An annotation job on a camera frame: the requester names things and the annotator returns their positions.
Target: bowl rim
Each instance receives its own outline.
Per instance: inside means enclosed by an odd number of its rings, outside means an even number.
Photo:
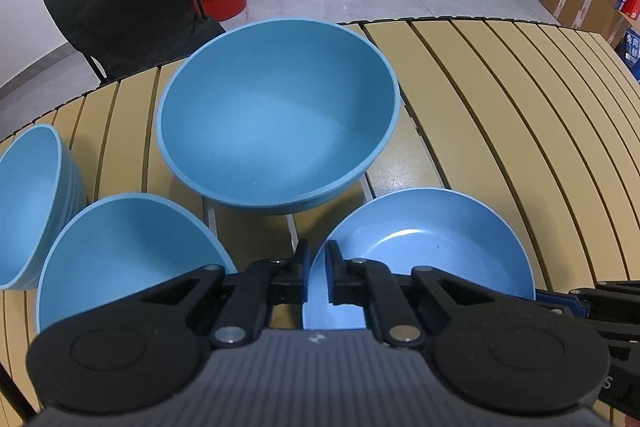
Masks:
[[[533,275],[533,270],[531,268],[531,261],[529,260],[529,256],[527,255],[527,251],[525,250],[524,246],[522,245],[522,241],[520,240],[520,238],[517,236],[517,234],[513,231],[513,229],[511,228],[511,226],[509,225],[509,223],[507,223],[505,221],[505,219],[498,214],[494,209],[492,209],[489,205],[482,203],[482,201],[474,198],[473,196],[469,196],[469,194],[465,194],[464,192],[459,192],[458,190],[452,190],[451,188],[446,188],[446,187],[409,187],[409,188],[402,188],[401,190],[395,190],[394,192],[389,192],[387,194],[384,194],[383,196],[380,196],[379,198],[374,198],[370,201],[367,201],[367,203],[359,206],[358,208],[356,208],[353,212],[351,212],[348,216],[346,216],[343,220],[341,220],[340,223],[338,223],[334,229],[329,233],[329,235],[327,236],[327,238],[322,242],[322,245],[320,245],[320,247],[318,248],[318,251],[316,252],[316,255],[313,259],[313,261],[311,262],[311,266],[309,267],[309,274],[311,274],[311,270],[314,267],[314,265],[316,263],[320,263],[320,261],[318,261],[320,254],[322,252],[322,250],[324,250],[324,247],[327,243],[327,241],[331,240],[332,236],[334,235],[334,233],[336,232],[336,230],[338,230],[340,227],[342,227],[348,219],[351,218],[351,216],[353,216],[354,214],[358,213],[359,211],[361,211],[365,206],[369,206],[370,204],[373,204],[375,201],[380,201],[380,200],[384,200],[385,198],[388,198],[390,196],[396,195],[396,194],[401,194],[402,192],[447,192],[450,194],[454,194],[455,196],[462,196],[463,198],[470,200],[474,203],[477,203],[478,205],[484,207],[486,210],[488,210],[491,214],[493,214],[495,217],[497,217],[506,227],[507,230],[509,230],[511,232],[511,235],[513,235],[513,237],[516,240],[517,245],[519,245],[520,247],[520,251],[522,252],[522,255],[524,257],[524,260],[526,262],[526,266],[529,269],[527,271],[527,273],[530,276],[530,285],[531,285],[531,296],[530,299],[535,299],[536,298],[536,281],[534,279],[534,275]],[[305,329],[305,315],[309,314],[312,312],[312,310],[310,309],[311,307],[308,305],[308,301],[304,302],[302,304],[302,328],[303,330]]]
[[[25,261],[25,263],[22,265],[22,268],[20,268],[20,270],[18,271],[18,273],[7,283],[5,284],[0,284],[0,290],[10,290],[12,289],[12,287],[21,279],[21,277],[24,275],[25,271],[27,270],[27,268],[30,266],[30,264],[33,262],[34,257],[36,255],[36,253],[38,252],[38,250],[43,246],[42,242],[43,242],[43,235],[45,230],[47,229],[47,225],[50,223],[53,214],[53,205],[56,202],[56,198],[58,197],[59,193],[60,193],[60,178],[62,177],[62,155],[63,155],[63,145],[62,145],[62,139],[60,138],[60,134],[58,134],[58,131],[56,131],[55,127],[53,127],[52,125],[49,125],[48,123],[39,123],[34,125],[33,127],[31,127],[30,129],[26,130],[24,133],[22,133],[20,136],[18,136],[13,142],[12,144],[7,148],[6,151],[4,151],[4,154],[2,154],[0,156],[0,164],[2,163],[2,160],[4,160],[4,158],[7,157],[7,155],[11,152],[11,149],[18,143],[20,142],[20,140],[24,139],[25,136],[28,136],[30,133],[36,131],[36,129],[46,129],[47,131],[49,131],[49,134],[53,137],[54,142],[56,144],[56,179],[55,179],[55,189],[53,192],[53,197],[51,198],[51,201],[49,203],[49,210],[47,211],[47,220],[45,221],[44,226],[42,227],[42,230],[40,232],[40,237],[38,238],[38,242],[36,244],[36,247],[33,249],[33,251],[31,252],[31,254],[29,255],[28,259]]]
[[[364,42],[377,56],[378,58],[380,58],[380,60],[382,61],[383,65],[385,66],[386,70],[388,71],[389,75],[390,75],[390,79],[393,85],[393,90],[394,90],[394,107],[393,107],[393,111],[391,114],[391,119],[389,121],[389,124],[386,128],[385,134],[383,135],[382,139],[380,140],[380,142],[378,143],[378,145],[372,150],[372,152],[369,153],[369,155],[366,156],[366,158],[364,158],[364,160],[362,160],[360,163],[358,163],[357,166],[355,166],[353,169],[351,169],[350,171],[346,172],[345,174],[343,174],[340,178],[338,178],[337,180],[334,180],[333,182],[323,185],[322,187],[316,188],[315,190],[310,190],[308,192],[302,192],[302,194],[299,194],[293,198],[290,198],[289,200],[283,200],[283,199],[273,199],[273,200],[264,200],[264,201],[259,201],[259,202],[255,202],[254,201],[250,201],[244,198],[237,198],[237,197],[233,197],[233,196],[227,196],[224,194],[220,194],[218,192],[214,192],[213,190],[210,190],[206,187],[201,186],[200,184],[194,182],[193,180],[190,179],[189,176],[187,176],[186,174],[184,174],[184,172],[182,172],[178,166],[174,163],[173,159],[171,158],[168,150],[166,149],[165,145],[164,145],[164,137],[162,135],[162,115],[164,114],[164,102],[166,101],[166,97],[167,94],[169,93],[171,87],[173,86],[175,79],[178,77],[178,75],[180,74],[180,72],[182,71],[182,69],[189,64],[189,62],[196,57],[199,53],[201,53],[205,48],[209,47],[210,45],[214,44],[214,42],[217,42],[220,39],[224,39],[226,36],[229,36],[233,33],[236,32],[240,32],[243,30],[246,30],[247,28],[251,28],[252,26],[257,26],[257,25],[263,25],[263,24],[270,24],[270,23],[274,23],[274,22],[310,22],[310,23],[315,23],[315,24],[319,24],[319,25],[324,25],[324,26],[331,26],[332,28],[336,28],[337,30],[341,30],[344,32],[347,32],[350,36],[355,37],[357,39],[359,39],[361,42]],[[158,138],[158,147],[160,149],[160,152],[162,154],[162,158],[164,158],[164,161],[167,163],[167,165],[169,165],[169,168],[171,169],[171,171],[183,182],[185,183],[189,188],[192,188],[193,190],[195,190],[197,193],[202,194],[203,196],[214,200],[214,201],[219,201],[220,203],[224,203],[224,204],[228,204],[229,206],[235,206],[235,207],[239,207],[239,208],[248,208],[248,209],[252,209],[252,210],[270,210],[270,209],[278,209],[278,208],[288,208],[287,214],[290,214],[292,212],[290,212],[290,208],[292,207],[292,205],[298,205],[298,204],[304,204],[304,203],[308,203],[309,201],[315,200],[316,198],[327,194],[329,192],[332,192],[332,190],[337,190],[339,187],[349,184],[350,182],[353,182],[353,180],[356,177],[360,177],[360,174],[362,174],[362,172],[366,171],[367,168],[369,168],[369,166],[375,161],[375,159],[380,155],[380,153],[382,152],[382,150],[385,148],[386,144],[388,143],[389,139],[391,138],[391,135],[393,134],[393,131],[396,128],[396,124],[398,123],[398,116],[400,114],[400,106],[401,106],[401,95],[400,95],[400,87],[398,85],[398,78],[396,77],[396,73],[394,72],[393,68],[391,67],[391,64],[389,63],[389,61],[386,59],[385,55],[382,54],[382,52],[375,46],[373,45],[372,42],[370,42],[368,39],[364,38],[363,36],[361,36],[360,34],[348,29],[345,26],[340,26],[336,23],[331,23],[331,22],[326,22],[326,21],[319,21],[319,20],[315,20],[315,19],[309,19],[309,18],[302,18],[302,17],[281,17],[281,18],[274,18],[274,19],[266,19],[263,21],[258,21],[258,22],[254,22],[254,23],[250,23],[250,24],[246,24],[244,26],[240,26],[238,28],[235,28],[231,31],[228,31],[226,33],[223,33],[222,35],[217,36],[216,38],[210,40],[209,42],[207,42],[206,44],[204,44],[201,48],[199,48],[196,52],[194,52],[189,58],[187,58],[181,65],[180,67],[177,68],[177,70],[174,71],[174,74],[172,75],[171,79],[169,80],[169,82],[166,84],[166,87],[164,88],[164,91],[162,92],[162,96],[160,98],[160,102],[158,104],[158,115],[156,117],[156,121],[154,122],[154,126],[156,128],[156,136]]]
[[[65,228],[62,229],[58,237],[51,245],[49,249],[49,253],[47,253],[47,258],[45,259],[44,264],[42,265],[42,272],[40,273],[40,277],[38,278],[38,291],[36,293],[36,333],[40,333],[42,330],[40,329],[40,300],[42,298],[42,282],[44,281],[44,277],[47,273],[47,266],[49,266],[49,262],[53,257],[53,253],[56,251],[59,243],[62,241],[63,237],[68,233],[69,229],[76,224],[80,219],[82,219],[86,214],[95,210],[96,208],[103,206],[105,204],[110,204],[115,201],[120,200],[147,200],[156,204],[161,204],[163,206],[167,206],[171,210],[178,212],[182,217],[185,217],[188,221],[191,221],[200,231],[210,240],[211,244],[218,250],[220,257],[222,257],[222,261],[225,264],[226,273],[237,273],[238,269],[236,265],[231,260],[228,252],[225,247],[223,247],[220,240],[209,230],[207,225],[205,225],[201,220],[199,220],[196,216],[190,213],[186,208],[180,206],[177,203],[174,203],[171,200],[163,198],[162,196],[156,196],[155,194],[147,194],[146,192],[125,192],[124,194],[115,194],[113,196],[107,196],[106,198],[102,198],[101,200],[95,201],[89,206],[84,207],[80,212],[78,212],[71,221],[69,221]]]

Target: table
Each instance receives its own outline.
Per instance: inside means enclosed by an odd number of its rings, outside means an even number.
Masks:
[[[361,22],[347,28],[386,55],[401,86],[398,126],[366,176],[318,208],[247,214],[203,199],[160,155],[154,119],[178,62],[89,92],[38,118],[69,146],[88,199],[152,192],[214,230],[238,269],[312,251],[345,216],[401,188],[444,186],[488,204],[524,245],[539,288],[640,279],[640,86],[597,34],[500,20]],[[15,136],[0,143],[0,154]],[[2,294],[0,362],[31,403],[24,366],[34,291]],[[272,325],[297,327],[276,307]],[[0,400],[0,426],[20,421]],[[622,425],[604,404],[597,410]]]

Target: chair leg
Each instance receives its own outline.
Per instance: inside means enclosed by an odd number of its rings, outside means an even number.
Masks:
[[[91,69],[94,70],[95,76],[97,76],[98,80],[100,80],[100,85],[102,86],[102,84],[105,84],[108,79],[106,76],[102,74],[97,64],[95,63],[95,60],[93,60],[89,55],[85,53],[83,53],[82,56],[89,63],[89,65],[91,66]]]
[[[24,397],[24,395],[18,389],[18,386],[9,376],[6,369],[0,364],[0,393],[9,402],[9,405],[14,408],[15,412],[27,423],[29,420],[36,416],[36,412]]]
[[[198,10],[200,11],[200,16],[203,19],[207,19],[207,13],[204,11],[204,4],[202,3],[202,0],[196,0],[196,4],[198,5]]]

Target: large blue bowl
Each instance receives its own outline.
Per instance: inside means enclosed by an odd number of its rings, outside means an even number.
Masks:
[[[309,19],[220,35],[176,71],[160,100],[158,143],[207,198],[265,213],[324,203],[382,151],[400,96],[363,37]]]
[[[329,235],[345,259],[385,263],[393,273],[433,266],[508,295],[534,299],[533,274],[509,225],[485,204],[445,188],[409,188],[370,201]],[[364,328],[362,308],[328,301],[324,246],[309,275],[305,329]]]
[[[152,194],[119,194],[80,212],[40,276],[36,328],[155,286],[206,264],[236,268],[193,214]]]
[[[38,263],[38,251],[48,251],[55,239],[49,231],[66,212],[70,185],[64,149],[52,126],[38,125],[0,158],[0,289],[24,289],[24,274]]]

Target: screw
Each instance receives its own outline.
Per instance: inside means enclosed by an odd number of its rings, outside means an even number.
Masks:
[[[391,328],[389,335],[398,342],[413,342],[420,338],[420,330],[409,324],[400,324]]]
[[[246,332],[238,326],[224,326],[223,328],[218,328],[213,336],[219,342],[235,344],[244,339]]]

